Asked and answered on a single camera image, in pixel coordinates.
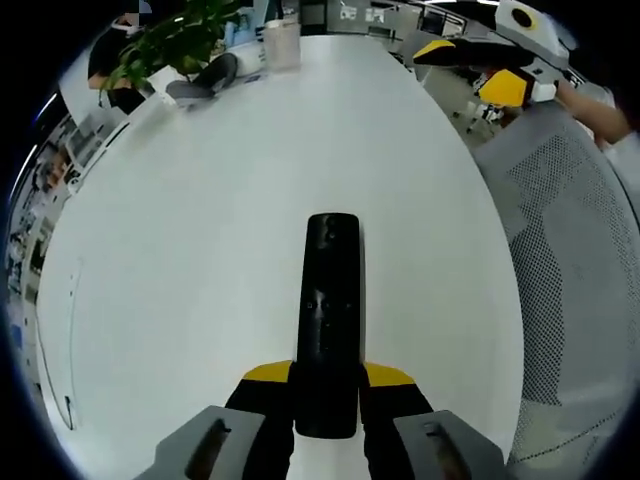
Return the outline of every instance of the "white cup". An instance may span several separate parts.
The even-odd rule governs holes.
[[[294,20],[271,20],[264,26],[264,50],[271,71],[300,67],[300,24]]]

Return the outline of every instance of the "black remote control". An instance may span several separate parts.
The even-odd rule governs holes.
[[[296,431],[355,435],[360,372],[360,224],[354,215],[314,215],[307,226],[298,348],[290,381]]]

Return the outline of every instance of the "office floor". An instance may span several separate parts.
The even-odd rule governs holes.
[[[425,89],[446,113],[451,124],[470,150],[487,142],[500,130],[499,126],[493,126],[490,129],[486,123],[480,122],[471,133],[467,133],[469,118],[464,115],[459,118],[453,118],[454,112],[465,112],[468,102],[475,97],[473,96],[473,89],[467,81],[458,77],[452,71],[432,67],[427,74]]]

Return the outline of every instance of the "white paper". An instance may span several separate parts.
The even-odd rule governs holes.
[[[356,7],[349,7],[342,5],[340,7],[340,20],[355,20],[358,16],[358,9]]]
[[[372,23],[384,23],[384,8],[367,8],[365,20]]]

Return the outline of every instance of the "white table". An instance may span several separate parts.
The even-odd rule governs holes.
[[[38,313],[78,417],[57,430],[88,478],[137,474],[246,371],[291,358],[306,222],[329,211],[364,228],[367,359],[412,375],[506,458],[520,304],[468,150],[375,41],[310,37],[302,53],[299,73],[194,112],[150,99],[68,201]],[[289,478],[368,478],[361,434],[296,437]]]

